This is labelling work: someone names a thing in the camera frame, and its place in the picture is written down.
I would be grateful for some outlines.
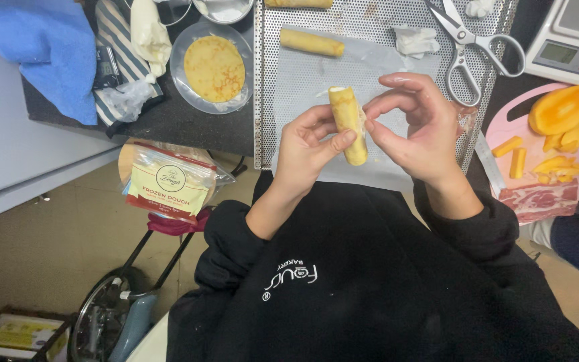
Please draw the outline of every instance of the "parchment paper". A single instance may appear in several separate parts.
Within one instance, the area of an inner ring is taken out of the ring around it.
[[[433,54],[426,54],[423,59],[417,60],[400,55],[395,48],[370,41],[291,25],[283,27],[336,39],[345,44],[345,51],[341,57],[335,58],[280,47],[273,105],[277,140],[271,165],[273,173],[276,173],[278,163],[282,127],[311,106],[329,104],[327,88],[330,86],[352,86],[359,104],[363,105],[388,90],[378,82],[381,75],[410,71],[437,78],[441,58]],[[397,135],[406,136],[408,124],[402,111],[393,110],[378,120]],[[412,191],[412,180],[405,171],[374,144],[370,135],[366,134],[366,142],[368,160],[365,164],[352,166],[346,162],[343,154],[338,155],[323,168],[318,181]]]

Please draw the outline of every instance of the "white cabinet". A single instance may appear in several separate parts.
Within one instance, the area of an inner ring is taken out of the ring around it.
[[[117,159],[123,141],[29,120],[19,65],[0,57],[0,213]]]

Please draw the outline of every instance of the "clear plastic plate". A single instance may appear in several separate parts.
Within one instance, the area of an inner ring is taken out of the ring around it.
[[[187,48],[201,37],[218,36],[223,37],[238,49],[238,53],[243,58],[245,65],[245,83],[241,92],[227,102],[213,103],[202,99],[189,86],[187,76],[185,75],[185,53]],[[253,93],[253,53],[251,47],[247,44],[239,32],[229,25],[218,25],[213,22],[197,22],[180,33],[171,50],[171,76],[174,84],[182,97],[192,106],[203,112],[214,115],[224,115],[242,108],[249,100]]]

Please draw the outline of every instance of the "cabinet door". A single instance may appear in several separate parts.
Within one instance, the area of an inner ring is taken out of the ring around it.
[[[0,57],[0,190],[106,152],[118,143],[101,132],[82,134],[29,120],[19,65]]]

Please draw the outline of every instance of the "striped cloth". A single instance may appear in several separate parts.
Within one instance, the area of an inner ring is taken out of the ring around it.
[[[129,24],[120,13],[117,5],[111,0],[99,0],[95,6],[98,32],[95,41],[99,46],[110,46],[115,53],[115,61],[120,69],[122,83],[144,79],[149,73],[147,62],[137,55],[131,45],[131,30]],[[162,96],[162,90],[157,84],[151,85],[151,98]],[[111,126],[120,118],[120,113],[105,102],[100,89],[94,91],[97,115],[107,125]]]

